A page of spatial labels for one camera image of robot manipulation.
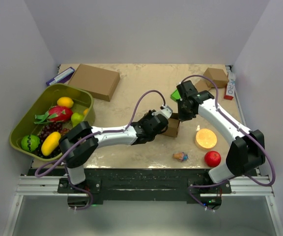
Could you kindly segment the brown cardboard box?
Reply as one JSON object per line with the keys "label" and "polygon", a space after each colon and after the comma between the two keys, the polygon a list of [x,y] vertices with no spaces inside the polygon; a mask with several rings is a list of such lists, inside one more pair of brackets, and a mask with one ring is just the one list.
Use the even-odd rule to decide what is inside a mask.
{"label": "brown cardboard box", "polygon": [[179,132],[180,120],[178,113],[172,113],[171,117],[168,119],[168,127],[164,129],[162,135],[176,138]]}

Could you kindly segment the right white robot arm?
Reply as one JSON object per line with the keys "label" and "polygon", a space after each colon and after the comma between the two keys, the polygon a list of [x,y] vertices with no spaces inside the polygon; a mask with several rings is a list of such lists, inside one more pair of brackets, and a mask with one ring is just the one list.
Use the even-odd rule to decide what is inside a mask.
{"label": "right white robot arm", "polygon": [[191,81],[177,85],[180,99],[177,101],[180,121],[188,121],[199,115],[213,125],[229,144],[224,163],[209,170],[209,178],[203,181],[208,193],[215,193],[221,182],[246,174],[265,163],[264,135],[251,131],[223,110],[210,92],[198,92]]}

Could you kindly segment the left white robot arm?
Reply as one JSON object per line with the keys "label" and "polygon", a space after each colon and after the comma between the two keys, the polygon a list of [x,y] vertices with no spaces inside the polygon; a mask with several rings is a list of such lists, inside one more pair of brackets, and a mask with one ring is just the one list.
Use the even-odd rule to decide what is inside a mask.
{"label": "left white robot arm", "polygon": [[69,188],[75,193],[85,190],[84,163],[98,148],[115,145],[140,145],[151,142],[156,135],[162,134],[168,127],[172,110],[167,106],[159,111],[150,110],[139,121],[127,128],[101,128],[90,126],[87,121],[76,125],[59,141],[62,154],[65,155]]}

